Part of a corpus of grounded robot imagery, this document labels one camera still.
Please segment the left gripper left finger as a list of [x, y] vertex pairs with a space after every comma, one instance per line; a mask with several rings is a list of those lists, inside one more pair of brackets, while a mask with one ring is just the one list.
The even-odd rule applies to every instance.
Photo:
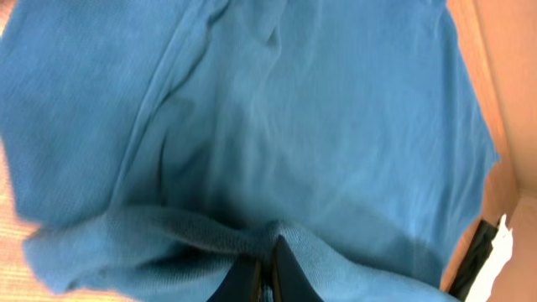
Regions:
[[261, 294], [261, 263], [241, 256], [229, 269], [208, 302], [259, 302]]

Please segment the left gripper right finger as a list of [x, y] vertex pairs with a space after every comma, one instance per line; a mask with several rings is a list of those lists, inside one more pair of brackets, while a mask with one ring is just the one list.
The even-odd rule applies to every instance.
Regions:
[[283, 236], [272, 252], [271, 288], [275, 302], [322, 302]]

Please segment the blue t-shirt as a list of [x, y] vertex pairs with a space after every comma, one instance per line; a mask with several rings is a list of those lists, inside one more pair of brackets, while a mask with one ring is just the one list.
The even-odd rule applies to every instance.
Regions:
[[143, 301], [279, 237], [325, 301], [446, 301], [498, 157], [430, 0], [19, 1], [1, 139], [35, 277]]

